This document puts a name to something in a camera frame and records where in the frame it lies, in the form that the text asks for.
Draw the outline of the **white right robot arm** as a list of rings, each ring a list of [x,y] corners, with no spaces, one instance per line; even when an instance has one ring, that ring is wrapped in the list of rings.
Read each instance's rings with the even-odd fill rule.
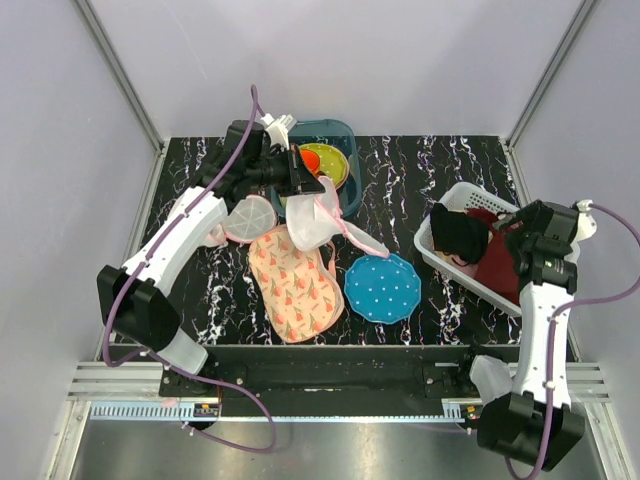
[[[531,466],[529,478],[552,470],[577,444],[585,420],[571,410],[566,344],[578,270],[573,245],[580,213],[536,200],[496,222],[519,279],[522,337],[515,371],[499,359],[478,355],[454,371],[466,396],[480,394],[479,447]]]

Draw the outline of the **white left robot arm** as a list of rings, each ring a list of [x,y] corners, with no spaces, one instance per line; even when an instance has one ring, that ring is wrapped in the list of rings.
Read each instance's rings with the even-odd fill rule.
[[[221,149],[202,161],[149,242],[122,266],[106,265],[98,273],[107,332],[135,341],[149,355],[181,370],[181,384],[193,395],[208,394],[216,372],[205,365],[206,349],[182,329],[168,296],[206,236],[252,191],[271,187],[282,197],[324,192],[289,139],[295,124],[290,115],[234,121]]]

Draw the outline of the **black bra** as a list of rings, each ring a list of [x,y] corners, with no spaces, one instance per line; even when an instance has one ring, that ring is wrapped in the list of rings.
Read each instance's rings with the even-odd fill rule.
[[[468,216],[467,210],[448,210],[442,203],[434,204],[429,218],[435,251],[458,255],[472,264],[481,260],[490,235],[482,221]]]

